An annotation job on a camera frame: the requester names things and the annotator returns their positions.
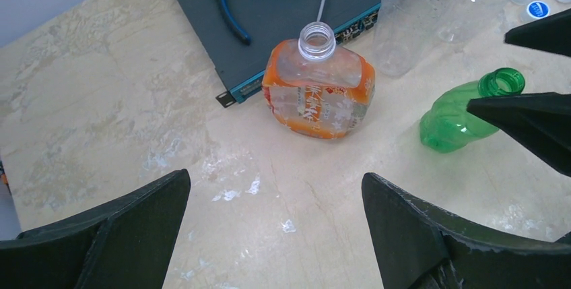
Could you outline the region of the green plastic bottle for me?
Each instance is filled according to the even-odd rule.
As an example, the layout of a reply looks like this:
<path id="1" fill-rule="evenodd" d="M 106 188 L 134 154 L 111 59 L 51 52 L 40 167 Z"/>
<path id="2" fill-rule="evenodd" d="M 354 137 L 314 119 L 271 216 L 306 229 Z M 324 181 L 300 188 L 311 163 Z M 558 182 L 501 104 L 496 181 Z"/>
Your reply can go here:
<path id="1" fill-rule="evenodd" d="M 499 128 L 467 112 L 470 100 L 521 94 L 525 78 L 521 72 L 502 67 L 477 81 L 459 85 L 441 95 L 419 122 L 421 143 L 440 153 L 449 153 L 468 143 L 487 138 Z"/>

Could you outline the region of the black network switch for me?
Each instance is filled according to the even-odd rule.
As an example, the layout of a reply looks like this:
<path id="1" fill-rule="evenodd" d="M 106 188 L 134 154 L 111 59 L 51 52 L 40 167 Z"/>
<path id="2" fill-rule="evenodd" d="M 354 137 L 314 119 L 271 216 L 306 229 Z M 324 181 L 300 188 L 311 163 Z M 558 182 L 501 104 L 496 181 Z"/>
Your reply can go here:
<path id="1" fill-rule="evenodd" d="M 271 50 L 283 40 L 297 38 L 305 25 L 313 22 L 321 0 L 279 0 L 274 11 L 259 23 L 256 11 L 239 1 L 228 0 L 240 25 L 250 34 L 252 42 L 242 44 L 224 23 L 216 0 L 177 0 L 194 28 L 218 77 L 225 86 L 218 102 L 230 106 L 244 102 L 261 89 L 261 81 Z M 357 38 L 371 29 L 377 20 L 381 0 L 326 0 L 322 21 L 334 32 L 337 43 Z"/>

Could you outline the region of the large clear plastic bottle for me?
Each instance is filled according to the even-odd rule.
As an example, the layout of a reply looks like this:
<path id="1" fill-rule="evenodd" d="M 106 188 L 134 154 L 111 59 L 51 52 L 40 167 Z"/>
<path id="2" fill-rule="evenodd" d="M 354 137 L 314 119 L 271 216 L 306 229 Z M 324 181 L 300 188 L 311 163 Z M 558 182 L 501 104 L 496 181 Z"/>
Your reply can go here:
<path id="1" fill-rule="evenodd" d="M 372 62 L 382 74 L 400 77 L 419 61 L 452 0 L 381 0 Z"/>

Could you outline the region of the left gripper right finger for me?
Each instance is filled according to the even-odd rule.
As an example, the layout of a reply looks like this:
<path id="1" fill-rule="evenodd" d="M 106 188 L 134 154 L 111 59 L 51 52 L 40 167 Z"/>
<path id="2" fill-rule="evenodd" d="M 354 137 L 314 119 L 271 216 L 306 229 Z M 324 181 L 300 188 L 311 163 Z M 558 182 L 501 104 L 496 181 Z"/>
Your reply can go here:
<path id="1" fill-rule="evenodd" d="M 535 240 L 477 224 L 378 174 L 362 199 L 385 288 L 569 288 L 570 236 Z"/>

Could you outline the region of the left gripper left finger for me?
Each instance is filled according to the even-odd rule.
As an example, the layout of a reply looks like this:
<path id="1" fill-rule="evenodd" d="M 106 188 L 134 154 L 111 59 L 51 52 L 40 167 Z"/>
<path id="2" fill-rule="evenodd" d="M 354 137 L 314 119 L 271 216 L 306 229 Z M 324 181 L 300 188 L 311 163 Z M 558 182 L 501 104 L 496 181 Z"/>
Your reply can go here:
<path id="1" fill-rule="evenodd" d="M 175 170 L 2 241 L 1 287 L 161 288 L 190 190 L 187 170 Z"/>

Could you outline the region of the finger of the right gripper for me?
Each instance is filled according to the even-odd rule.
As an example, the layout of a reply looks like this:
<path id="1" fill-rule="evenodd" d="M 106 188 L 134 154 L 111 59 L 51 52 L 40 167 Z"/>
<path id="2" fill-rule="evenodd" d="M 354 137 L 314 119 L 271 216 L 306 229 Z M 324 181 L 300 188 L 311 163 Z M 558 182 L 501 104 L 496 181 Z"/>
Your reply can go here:
<path id="1" fill-rule="evenodd" d="M 570 57 L 570 9 L 509 30 L 504 42 Z"/>
<path id="2" fill-rule="evenodd" d="M 556 92 L 472 99 L 467 112 L 501 129 L 570 176 L 570 95 Z"/>

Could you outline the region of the orange label plastic bottle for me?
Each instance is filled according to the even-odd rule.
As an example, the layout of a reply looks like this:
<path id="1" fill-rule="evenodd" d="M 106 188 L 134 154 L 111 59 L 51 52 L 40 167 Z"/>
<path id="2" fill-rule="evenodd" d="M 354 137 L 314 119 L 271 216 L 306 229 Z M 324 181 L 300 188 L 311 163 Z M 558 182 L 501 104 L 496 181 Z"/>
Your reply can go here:
<path id="1" fill-rule="evenodd" d="M 364 120 L 375 82 L 365 58 L 337 46 L 328 24 L 311 22 L 272 50 L 262 91 L 273 116 L 291 131 L 338 139 Z"/>

